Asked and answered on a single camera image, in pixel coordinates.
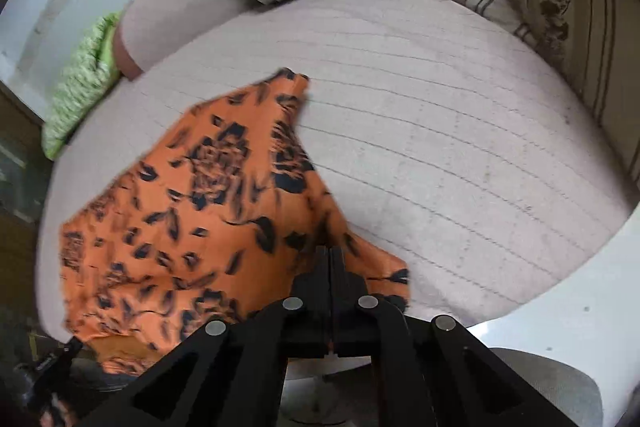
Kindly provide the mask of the pink bolster cushion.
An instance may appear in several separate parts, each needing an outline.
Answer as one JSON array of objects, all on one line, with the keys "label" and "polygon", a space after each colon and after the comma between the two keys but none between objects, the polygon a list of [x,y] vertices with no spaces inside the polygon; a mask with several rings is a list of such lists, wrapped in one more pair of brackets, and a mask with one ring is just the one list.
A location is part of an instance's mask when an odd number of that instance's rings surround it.
[{"label": "pink bolster cushion", "polygon": [[112,39],[115,64],[134,80],[204,32],[257,5],[256,0],[132,0]]}]

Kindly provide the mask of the green checkered folded blanket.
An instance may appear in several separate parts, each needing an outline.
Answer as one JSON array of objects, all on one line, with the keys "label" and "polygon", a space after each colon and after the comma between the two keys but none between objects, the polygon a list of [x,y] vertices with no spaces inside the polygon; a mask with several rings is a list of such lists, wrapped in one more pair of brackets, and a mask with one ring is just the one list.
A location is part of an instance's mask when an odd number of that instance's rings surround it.
[{"label": "green checkered folded blanket", "polygon": [[113,37],[120,12],[99,17],[85,32],[61,72],[42,126],[44,156],[55,160],[81,121],[120,76]]}]

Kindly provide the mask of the orange black floral blouse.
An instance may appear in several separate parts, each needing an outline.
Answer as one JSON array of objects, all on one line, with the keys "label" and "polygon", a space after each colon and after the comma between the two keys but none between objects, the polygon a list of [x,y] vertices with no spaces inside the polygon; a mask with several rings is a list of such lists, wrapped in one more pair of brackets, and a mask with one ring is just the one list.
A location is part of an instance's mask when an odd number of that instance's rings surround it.
[{"label": "orange black floral blouse", "polygon": [[407,306],[407,265],[349,228],[297,139],[308,83],[284,68],[192,106],[62,225],[66,329],[105,372],[138,376],[206,321],[285,298],[321,243]]}]

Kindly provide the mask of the dark wooden glass cabinet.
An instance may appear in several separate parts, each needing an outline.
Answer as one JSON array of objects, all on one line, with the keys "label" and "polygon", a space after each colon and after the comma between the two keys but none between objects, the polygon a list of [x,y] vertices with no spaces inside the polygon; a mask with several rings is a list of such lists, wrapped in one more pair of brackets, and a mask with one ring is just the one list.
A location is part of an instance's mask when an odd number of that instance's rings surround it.
[{"label": "dark wooden glass cabinet", "polygon": [[52,162],[40,145],[40,124],[7,87],[1,88],[1,358],[32,357],[39,336],[37,242]]}]

